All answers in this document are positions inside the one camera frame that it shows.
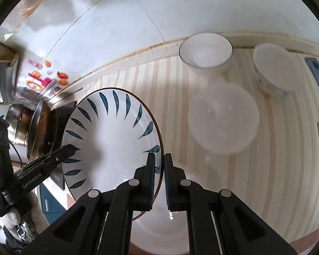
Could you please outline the white gloved left hand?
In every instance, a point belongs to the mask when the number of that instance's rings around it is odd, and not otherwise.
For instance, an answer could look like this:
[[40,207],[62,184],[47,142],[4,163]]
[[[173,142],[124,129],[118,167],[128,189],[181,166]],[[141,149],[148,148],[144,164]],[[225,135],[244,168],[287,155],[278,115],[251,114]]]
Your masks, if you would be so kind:
[[12,207],[1,218],[6,237],[5,246],[8,251],[18,252],[22,250],[25,245],[49,227],[49,222],[42,212],[37,195],[34,192],[30,192],[28,198],[27,204],[31,205],[31,209],[25,216],[22,217],[18,210]]

